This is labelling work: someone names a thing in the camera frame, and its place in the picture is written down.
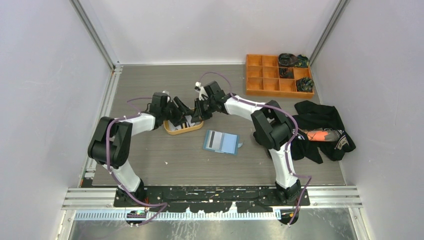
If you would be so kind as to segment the blue leather card holder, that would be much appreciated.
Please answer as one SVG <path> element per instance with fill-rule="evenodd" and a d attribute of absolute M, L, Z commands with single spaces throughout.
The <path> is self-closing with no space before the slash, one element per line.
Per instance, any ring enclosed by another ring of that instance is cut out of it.
<path fill-rule="evenodd" d="M 223 137 L 222 137 L 222 140 L 221 140 L 220 150 L 211 150 L 211 149 L 205 148 L 206 139 L 207 139 L 207 136 L 208 136 L 208 131 L 206 132 L 206 135 L 205 135 L 205 138 L 204 138 L 204 143 L 203 143 L 203 146 L 202 146 L 202 148 L 204 150 L 210 151 L 210 152 L 215 152 L 215 153 L 228 154 L 228 155 L 237 155 L 238 154 L 238 149 L 243 145 L 243 143 L 240 142 L 239 135 L 222 132 Z"/>

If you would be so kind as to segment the orange oval plastic tray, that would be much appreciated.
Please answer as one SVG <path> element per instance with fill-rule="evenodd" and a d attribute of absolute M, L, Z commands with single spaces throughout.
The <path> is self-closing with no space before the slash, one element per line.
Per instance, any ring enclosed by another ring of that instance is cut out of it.
<path fill-rule="evenodd" d="M 201 129 L 204 125 L 204 122 L 200 121 L 199 125 L 196 125 L 196 126 L 193 126 L 193 127 L 188 127 L 188 128 L 182 129 L 182 130 L 170 131 L 169 123 L 168 123 L 169 117 L 168 117 L 167 120 L 163 121 L 163 125 L 164 125 L 164 129 L 166 130 L 166 132 L 170 135 L 179 135 L 179 134 L 184 134 L 184 133 L 196 131 L 196 130 Z"/>

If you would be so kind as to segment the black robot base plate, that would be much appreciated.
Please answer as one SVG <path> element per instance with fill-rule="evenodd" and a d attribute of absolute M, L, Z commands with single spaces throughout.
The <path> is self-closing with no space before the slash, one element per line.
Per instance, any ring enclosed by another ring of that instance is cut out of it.
<path fill-rule="evenodd" d="M 310 201 L 302 190 L 284 193 L 279 186 L 147 186 L 126 193 L 118 188 L 114 207 L 138 207 L 140 202 L 153 205 L 158 211 L 166 203 L 169 213 L 226 213 L 235 206 L 238 213 L 268 213 L 274 207 L 308 206 Z"/>

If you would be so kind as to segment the white card with black stripe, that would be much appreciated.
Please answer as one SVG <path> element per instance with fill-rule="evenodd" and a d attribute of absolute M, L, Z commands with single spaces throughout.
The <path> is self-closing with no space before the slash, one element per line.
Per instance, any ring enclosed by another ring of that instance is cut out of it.
<path fill-rule="evenodd" d="M 222 145 L 223 133 L 215 130 L 207 132 L 205 148 L 209 150 L 219 151 Z"/>

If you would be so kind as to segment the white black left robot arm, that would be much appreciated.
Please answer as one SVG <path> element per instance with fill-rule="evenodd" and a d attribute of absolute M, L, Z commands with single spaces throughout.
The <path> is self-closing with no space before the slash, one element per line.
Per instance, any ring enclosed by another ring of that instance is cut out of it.
<path fill-rule="evenodd" d="M 165 92 L 154 93 L 150 100 L 145 110 L 139 109 L 132 117 L 101 117 L 87 149 L 88 157 L 109 171 L 135 207 L 145 202 L 146 191 L 129 161 L 132 137 L 156 130 L 165 121 L 181 124 L 194 113 L 178 97 L 171 98 Z"/>

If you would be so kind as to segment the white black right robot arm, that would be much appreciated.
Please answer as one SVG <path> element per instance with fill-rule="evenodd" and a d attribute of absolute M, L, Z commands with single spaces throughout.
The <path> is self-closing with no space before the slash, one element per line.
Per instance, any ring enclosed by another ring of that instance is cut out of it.
<path fill-rule="evenodd" d="M 291 205 L 301 192 L 301 183 L 295 175 L 290 152 L 293 125 L 280 111 L 279 104 L 274 100 L 268 103 L 256 102 L 225 93 L 216 81 L 206 85 L 196 82 L 194 89 L 199 96 L 194 101 L 193 120 L 205 121 L 218 112 L 252 122 L 255 141 L 268 150 L 274 165 L 275 194 L 281 204 Z"/>

